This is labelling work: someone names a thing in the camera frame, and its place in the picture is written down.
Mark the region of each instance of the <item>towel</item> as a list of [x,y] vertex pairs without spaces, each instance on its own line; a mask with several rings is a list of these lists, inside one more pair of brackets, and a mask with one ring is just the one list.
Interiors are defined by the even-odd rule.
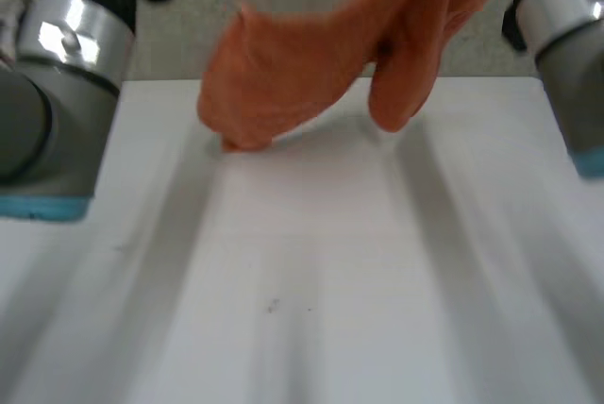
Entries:
[[427,100],[448,41],[487,0],[347,0],[271,16],[242,3],[210,58],[200,120],[226,151],[255,151],[335,104],[367,63],[369,111],[401,129]]

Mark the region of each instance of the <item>dark mark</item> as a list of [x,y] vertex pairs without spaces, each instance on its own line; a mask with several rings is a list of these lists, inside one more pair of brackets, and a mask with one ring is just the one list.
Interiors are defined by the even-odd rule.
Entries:
[[279,303],[281,303],[281,301],[278,298],[274,298],[268,306],[267,312],[269,314],[276,312],[279,309]]

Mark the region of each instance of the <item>white table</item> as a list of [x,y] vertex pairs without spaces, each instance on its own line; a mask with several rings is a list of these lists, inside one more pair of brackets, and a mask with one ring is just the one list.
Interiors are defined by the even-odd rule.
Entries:
[[129,83],[88,220],[0,223],[0,402],[604,400],[604,183],[541,84],[440,79],[397,135],[368,80],[222,156],[197,81]]

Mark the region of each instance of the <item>metal cylinder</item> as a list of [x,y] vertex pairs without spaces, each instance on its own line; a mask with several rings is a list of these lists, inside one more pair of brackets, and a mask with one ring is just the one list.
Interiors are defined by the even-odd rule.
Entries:
[[564,35],[601,18],[604,0],[521,0],[516,11],[516,20],[533,56]]
[[68,66],[119,92],[133,43],[130,28],[91,0],[39,0],[25,17],[17,60]]

